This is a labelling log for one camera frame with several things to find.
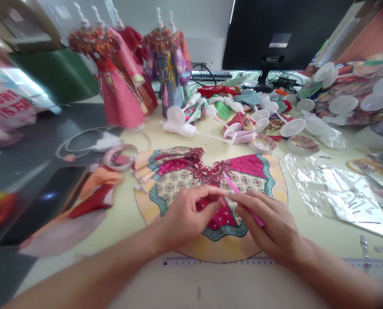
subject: keyboard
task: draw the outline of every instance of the keyboard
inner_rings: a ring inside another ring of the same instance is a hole
[[[214,71],[212,72],[216,81],[225,81],[232,78],[230,72],[227,71]],[[191,75],[197,81],[212,81],[213,78],[208,71],[192,71]]]

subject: hand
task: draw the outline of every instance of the hand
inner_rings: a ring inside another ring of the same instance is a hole
[[[160,225],[159,245],[165,251],[171,251],[200,235],[216,210],[224,206],[225,196],[225,191],[209,185],[180,190],[167,213],[157,223]],[[205,197],[211,203],[197,212],[196,203]]]
[[[229,194],[228,197],[237,202],[236,212],[257,246],[269,257],[288,268],[308,264],[313,251],[309,242],[299,233],[293,216],[284,203],[255,190],[246,194]],[[248,209],[264,221],[263,228],[257,224]]]

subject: clear plastic bag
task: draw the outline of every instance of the clear plastic bag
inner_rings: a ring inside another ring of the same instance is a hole
[[[365,176],[288,154],[285,162],[308,212],[338,218],[383,236],[383,210]]]
[[[306,130],[332,149],[346,150],[347,142],[342,132],[330,127],[315,114],[302,110],[300,118],[306,121]]]

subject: tape roll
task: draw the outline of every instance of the tape roll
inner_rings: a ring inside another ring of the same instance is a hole
[[[249,148],[258,154],[268,154],[276,149],[276,142],[267,135],[259,134],[255,140],[247,143]]]
[[[104,156],[104,164],[106,164],[109,168],[117,171],[117,172],[124,172],[126,170],[129,170],[131,168],[131,165],[136,160],[135,156],[130,159],[130,161],[127,164],[123,165],[116,165],[114,162],[114,159],[116,158],[116,155],[119,155],[123,150],[134,150],[136,154],[139,153],[136,146],[132,144],[121,144],[116,147],[111,148],[106,155]]]
[[[300,156],[310,157],[320,151],[319,143],[302,135],[294,135],[286,141],[287,148]]]

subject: green trash bin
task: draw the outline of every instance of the green trash bin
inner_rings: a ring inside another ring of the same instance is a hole
[[[9,53],[7,56],[54,103],[81,101],[99,93],[98,81],[80,55],[70,48],[31,54]]]

